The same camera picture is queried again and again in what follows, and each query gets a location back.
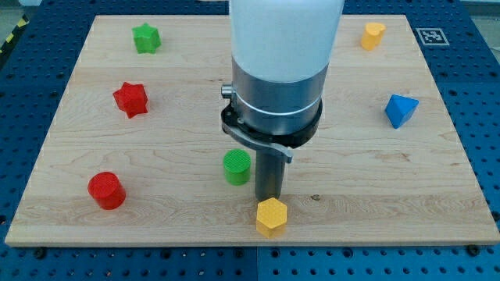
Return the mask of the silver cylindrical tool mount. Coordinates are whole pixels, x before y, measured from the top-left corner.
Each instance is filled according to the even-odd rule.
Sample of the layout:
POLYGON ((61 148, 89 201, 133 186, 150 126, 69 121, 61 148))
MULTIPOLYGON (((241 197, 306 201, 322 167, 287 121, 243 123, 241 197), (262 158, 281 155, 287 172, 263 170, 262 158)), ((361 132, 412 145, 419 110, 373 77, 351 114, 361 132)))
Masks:
POLYGON ((293 148, 315 134, 323 110, 323 87, 329 64, 292 82, 261 79, 232 60, 232 81, 221 87, 229 101, 221 112, 222 129, 257 152, 290 163, 293 148))

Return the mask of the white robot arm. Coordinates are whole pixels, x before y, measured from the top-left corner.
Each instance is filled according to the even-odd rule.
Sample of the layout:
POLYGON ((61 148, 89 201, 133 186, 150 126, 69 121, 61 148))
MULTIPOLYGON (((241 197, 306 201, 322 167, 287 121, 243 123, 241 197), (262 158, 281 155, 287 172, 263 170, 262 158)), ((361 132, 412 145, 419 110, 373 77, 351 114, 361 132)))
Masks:
POLYGON ((293 149, 317 131, 343 0, 232 0, 224 133, 255 151, 255 197, 278 198, 293 149))

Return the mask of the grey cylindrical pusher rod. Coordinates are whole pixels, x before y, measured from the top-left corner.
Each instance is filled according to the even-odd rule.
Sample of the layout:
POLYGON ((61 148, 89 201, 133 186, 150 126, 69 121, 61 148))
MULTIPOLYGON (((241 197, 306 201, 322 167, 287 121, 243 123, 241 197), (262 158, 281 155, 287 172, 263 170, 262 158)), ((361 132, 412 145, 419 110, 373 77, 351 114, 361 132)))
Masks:
POLYGON ((265 201, 281 194, 286 162, 277 156, 257 151, 255 158, 255 197, 265 201))

